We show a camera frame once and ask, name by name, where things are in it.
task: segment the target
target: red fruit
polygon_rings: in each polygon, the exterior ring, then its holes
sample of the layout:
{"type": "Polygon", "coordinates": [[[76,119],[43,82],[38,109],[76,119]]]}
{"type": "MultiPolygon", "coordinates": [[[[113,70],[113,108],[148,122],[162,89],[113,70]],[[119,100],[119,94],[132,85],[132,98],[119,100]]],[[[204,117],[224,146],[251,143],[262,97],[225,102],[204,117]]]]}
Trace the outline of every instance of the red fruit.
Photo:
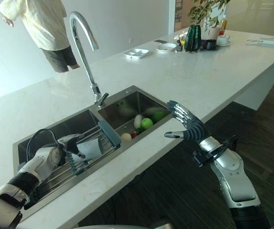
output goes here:
{"type": "Polygon", "coordinates": [[[132,139],[134,139],[136,136],[138,136],[137,133],[131,133],[132,139]]]}

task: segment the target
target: chrome faucet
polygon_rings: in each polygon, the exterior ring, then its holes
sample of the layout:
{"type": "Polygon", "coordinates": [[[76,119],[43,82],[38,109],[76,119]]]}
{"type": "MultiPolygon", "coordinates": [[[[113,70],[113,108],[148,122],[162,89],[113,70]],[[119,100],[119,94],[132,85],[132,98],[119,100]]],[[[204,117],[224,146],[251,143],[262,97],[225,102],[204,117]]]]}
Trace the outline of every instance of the chrome faucet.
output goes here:
{"type": "Polygon", "coordinates": [[[94,35],[93,35],[86,19],[79,12],[77,12],[77,11],[71,12],[70,16],[69,16],[69,20],[70,20],[71,33],[73,35],[75,45],[78,49],[79,55],[83,62],[84,68],[86,70],[86,74],[89,78],[89,81],[91,84],[90,88],[92,89],[93,94],[95,96],[94,104],[97,104],[98,107],[103,107],[103,106],[105,106],[104,100],[108,97],[108,93],[104,93],[103,95],[101,95],[99,86],[94,81],[94,78],[93,78],[92,72],[90,70],[89,64],[87,62],[83,47],[81,45],[81,41],[79,39],[78,31],[76,28],[76,22],[78,22],[81,25],[82,29],[84,30],[92,50],[94,51],[94,50],[99,49],[99,45],[98,45],[97,41],[95,40],[94,35]]]}

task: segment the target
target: person's hand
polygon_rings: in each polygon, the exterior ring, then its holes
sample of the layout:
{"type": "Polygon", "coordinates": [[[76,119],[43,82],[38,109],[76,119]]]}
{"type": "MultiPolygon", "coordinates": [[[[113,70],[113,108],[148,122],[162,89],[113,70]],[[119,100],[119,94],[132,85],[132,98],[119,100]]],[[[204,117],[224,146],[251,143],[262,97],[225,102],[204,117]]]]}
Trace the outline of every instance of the person's hand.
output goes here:
{"type": "Polygon", "coordinates": [[[13,23],[12,20],[8,19],[8,18],[5,17],[5,16],[3,16],[2,19],[3,19],[3,21],[4,21],[5,23],[7,23],[8,25],[10,25],[11,27],[14,27],[14,23],[13,23]]]}

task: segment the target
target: marble countertop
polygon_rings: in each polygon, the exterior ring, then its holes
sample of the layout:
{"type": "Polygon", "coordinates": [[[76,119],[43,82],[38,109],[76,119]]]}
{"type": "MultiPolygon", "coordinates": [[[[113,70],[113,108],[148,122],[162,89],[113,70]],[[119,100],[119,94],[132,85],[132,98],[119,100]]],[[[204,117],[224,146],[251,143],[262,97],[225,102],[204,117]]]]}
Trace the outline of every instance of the marble countertop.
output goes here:
{"type": "MultiPolygon", "coordinates": [[[[116,54],[91,65],[102,92],[114,94],[131,85],[167,102],[176,100],[206,122],[227,106],[274,64],[274,47],[246,46],[260,34],[227,31],[231,45],[195,54],[160,54],[156,42],[140,60],[116,54]]],[[[174,35],[162,40],[174,42],[174,35]]],[[[94,102],[83,68],[34,84],[0,98],[0,186],[14,174],[13,143],[94,102]]],[[[170,120],[124,151],[41,210],[21,228],[70,228],[179,143],[163,137],[182,130],[170,120]]]]}

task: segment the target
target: beige shirt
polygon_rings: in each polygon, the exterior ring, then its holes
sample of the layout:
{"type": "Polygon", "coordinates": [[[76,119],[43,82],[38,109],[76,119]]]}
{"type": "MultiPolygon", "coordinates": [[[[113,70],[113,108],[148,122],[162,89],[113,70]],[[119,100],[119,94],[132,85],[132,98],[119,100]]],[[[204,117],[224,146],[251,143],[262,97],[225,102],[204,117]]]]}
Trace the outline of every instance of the beige shirt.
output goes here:
{"type": "Polygon", "coordinates": [[[61,0],[4,0],[0,12],[14,21],[21,17],[30,36],[41,49],[56,51],[70,46],[61,0]]]}

